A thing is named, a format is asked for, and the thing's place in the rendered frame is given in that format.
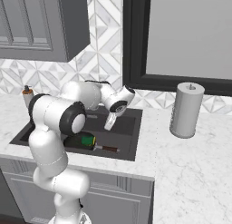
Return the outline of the green and yellow sponge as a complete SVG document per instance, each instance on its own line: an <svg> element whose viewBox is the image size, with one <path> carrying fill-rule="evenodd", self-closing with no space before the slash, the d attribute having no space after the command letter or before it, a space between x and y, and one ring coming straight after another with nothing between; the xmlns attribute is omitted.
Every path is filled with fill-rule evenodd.
<svg viewBox="0 0 232 224"><path fill-rule="evenodd" d="M82 145L93 147L95 145L96 138L94 136L82 136Z"/></svg>

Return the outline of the black framed window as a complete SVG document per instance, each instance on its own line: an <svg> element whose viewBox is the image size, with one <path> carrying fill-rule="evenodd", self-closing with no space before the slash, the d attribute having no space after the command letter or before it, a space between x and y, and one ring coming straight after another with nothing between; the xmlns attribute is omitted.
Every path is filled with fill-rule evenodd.
<svg viewBox="0 0 232 224"><path fill-rule="evenodd" d="M147 74L151 0L123 0L122 84L133 89L175 92L179 83L199 83L206 95L232 97L232 79Z"/></svg>

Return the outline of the grey paper towel roll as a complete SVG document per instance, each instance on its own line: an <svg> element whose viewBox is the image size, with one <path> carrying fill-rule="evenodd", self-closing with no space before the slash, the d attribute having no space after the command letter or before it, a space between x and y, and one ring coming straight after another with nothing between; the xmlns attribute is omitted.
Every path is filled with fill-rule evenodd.
<svg viewBox="0 0 232 224"><path fill-rule="evenodd" d="M170 132L181 139L195 135L205 88L197 83L180 83L172 108Z"/></svg>

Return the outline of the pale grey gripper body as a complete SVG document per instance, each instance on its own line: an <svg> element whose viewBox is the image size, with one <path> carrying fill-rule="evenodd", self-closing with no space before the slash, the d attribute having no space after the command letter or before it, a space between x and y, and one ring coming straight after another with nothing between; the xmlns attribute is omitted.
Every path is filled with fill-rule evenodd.
<svg viewBox="0 0 232 224"><path fill-rule="evenodd" d="M116 122L117 116L115 113L110 112L108 115L108 118L106 120L106 123L104 125L104 129L107 131L110 131L114 123Z"/></svg>

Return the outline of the grey wall cupboard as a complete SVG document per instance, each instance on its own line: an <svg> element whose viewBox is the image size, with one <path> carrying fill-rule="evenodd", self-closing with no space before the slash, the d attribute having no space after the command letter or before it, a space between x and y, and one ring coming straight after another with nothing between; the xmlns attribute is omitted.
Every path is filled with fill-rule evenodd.
<svg viewBox="0 0 232 224"><path fill-rule="evenodd" d="M69 62L90 44L87 0L0 0L0 58Z"/></svg>

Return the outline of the grey base cupboard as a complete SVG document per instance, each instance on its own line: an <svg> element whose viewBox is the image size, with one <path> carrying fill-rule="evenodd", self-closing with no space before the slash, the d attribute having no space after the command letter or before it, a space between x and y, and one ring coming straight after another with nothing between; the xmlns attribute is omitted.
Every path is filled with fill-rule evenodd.
<svg viewBox="0 0 232 224"><path fill-rule="evenodd" d="M46 224L55 214L54 194L33 183L36 164L0 158L0 168L24 220ZM91 187L81 199L92 224L152 224L152 181L88 172Z"/></svg>

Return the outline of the dark grey sink basin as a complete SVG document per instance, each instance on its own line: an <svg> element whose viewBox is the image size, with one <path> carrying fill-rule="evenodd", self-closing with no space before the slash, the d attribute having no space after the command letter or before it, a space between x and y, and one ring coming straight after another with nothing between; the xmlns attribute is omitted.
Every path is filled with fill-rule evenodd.
<svg viewBox="0 0 232 224"><path fill-rule="evenodd" d="M67 152L80 153L125 161L135 161L137 143L140 134L142 110L127 108L125 113L118 117L112 128L104 129L108 112L100 106L96 111L87 111L87 119L82 131L89 132L96 137L99 146L117 148L116 152L103 149L81 149L67 147Z"/></svg>

